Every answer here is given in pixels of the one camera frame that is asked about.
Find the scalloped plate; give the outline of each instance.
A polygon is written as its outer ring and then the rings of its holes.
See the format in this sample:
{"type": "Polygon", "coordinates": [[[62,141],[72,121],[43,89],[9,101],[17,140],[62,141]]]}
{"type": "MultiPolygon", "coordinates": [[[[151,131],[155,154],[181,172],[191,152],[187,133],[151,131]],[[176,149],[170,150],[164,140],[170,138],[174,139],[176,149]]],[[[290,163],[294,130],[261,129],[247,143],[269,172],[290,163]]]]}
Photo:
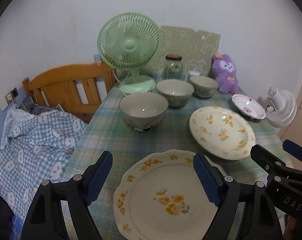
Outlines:
{"type": "MultiPolygon", "coordinates": [[[[124,173],[114,215],[129,240],[201,240],[217,211],[193,168],[195,153],[152,153],[124,173]]],[[[225,176],[221,166],[213,163],[225,176]]]]}
{"type": "Polygon", "coordinates": [[[222,107],[202,107],[189,120],[190,131],[204,149],[226,160],[240,160],[250,155],[256,144],[249,123],[237,113],[222,107]]]}

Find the bowl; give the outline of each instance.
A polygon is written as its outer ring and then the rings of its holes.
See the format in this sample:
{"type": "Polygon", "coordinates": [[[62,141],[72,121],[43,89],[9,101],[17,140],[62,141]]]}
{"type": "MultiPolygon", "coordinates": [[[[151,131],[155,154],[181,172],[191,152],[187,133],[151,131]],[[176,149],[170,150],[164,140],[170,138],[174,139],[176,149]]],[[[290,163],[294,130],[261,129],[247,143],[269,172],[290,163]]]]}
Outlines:
{"type": "Polygon", "coordinates": [[[250,156],[256,137],[249,123],[237,113],[222,107],[202,107],[193,112],[189,127],[205,150],[226,160],[250,156]]]}
{"type": "Polygon", "coordinates": [[[133,93],[119,103],[125,121],[137,131],[153,128],[163,119],[168,101],[151,92],[133,93]]]}
{"type": "Polygon", "coordinates": [[[241,94],[234,94],[231,100],[242,114],[251,119],[262,120],[266,118],[264,108],[252,98],[241,94]]]}
{"type": "Polygon", "coordinates": [[[156,89],[168,100],[171,107],[185,106],[194,92],[190,83],[178,79],[162,80],[156,84],[156,89]]]}
{"type": "Polygon", "coordinates": [[[210,98],[219,88],[218,82],[205,76],[192,76],[190,83],[194,86],[194,94],[200,98],[210,98]]]}

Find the fan hub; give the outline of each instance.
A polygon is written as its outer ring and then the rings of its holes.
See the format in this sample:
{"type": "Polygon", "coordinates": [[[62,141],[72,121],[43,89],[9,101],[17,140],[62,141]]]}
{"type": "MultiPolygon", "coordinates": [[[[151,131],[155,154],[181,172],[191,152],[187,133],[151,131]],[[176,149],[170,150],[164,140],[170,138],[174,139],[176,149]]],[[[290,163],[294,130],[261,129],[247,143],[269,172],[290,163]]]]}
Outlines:
{"type": "Polygon", "coordinates": [[[125,42],[124,42],[124,48],[126,50],[129,50],[129,51],[132,51],[136,48],[136,43],[135,43],[135,40],[133,39],[127,39],[125,42]]]}

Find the wall outlet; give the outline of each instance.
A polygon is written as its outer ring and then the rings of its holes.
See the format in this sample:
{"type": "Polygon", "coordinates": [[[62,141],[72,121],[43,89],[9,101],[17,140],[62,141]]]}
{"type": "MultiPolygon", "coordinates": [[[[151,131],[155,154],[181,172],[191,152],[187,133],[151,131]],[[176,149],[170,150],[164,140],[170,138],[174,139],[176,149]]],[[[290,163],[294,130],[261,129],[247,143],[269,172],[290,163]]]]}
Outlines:
{"type": "Polygon", "coordinates": [[[14,88],[11,92],[9,92],[4,98],[9,105],[10,103],[13,103],[13,100],[18,96],[17,88],[14,88]]]}

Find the purple stuffed toy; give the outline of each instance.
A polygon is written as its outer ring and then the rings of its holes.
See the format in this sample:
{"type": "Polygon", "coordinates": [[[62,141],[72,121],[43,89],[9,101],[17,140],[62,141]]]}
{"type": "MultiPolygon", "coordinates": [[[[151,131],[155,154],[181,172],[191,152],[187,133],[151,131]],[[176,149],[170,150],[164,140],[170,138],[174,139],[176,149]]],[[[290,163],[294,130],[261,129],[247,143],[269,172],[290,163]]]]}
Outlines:
{"type": "Polygon", "coordinates": [[[212,70],[219,83],[221,93],[238,93],[238,79],[235,77],[235,66],[227,54],[216,53],[213,56],[212,70]]]}

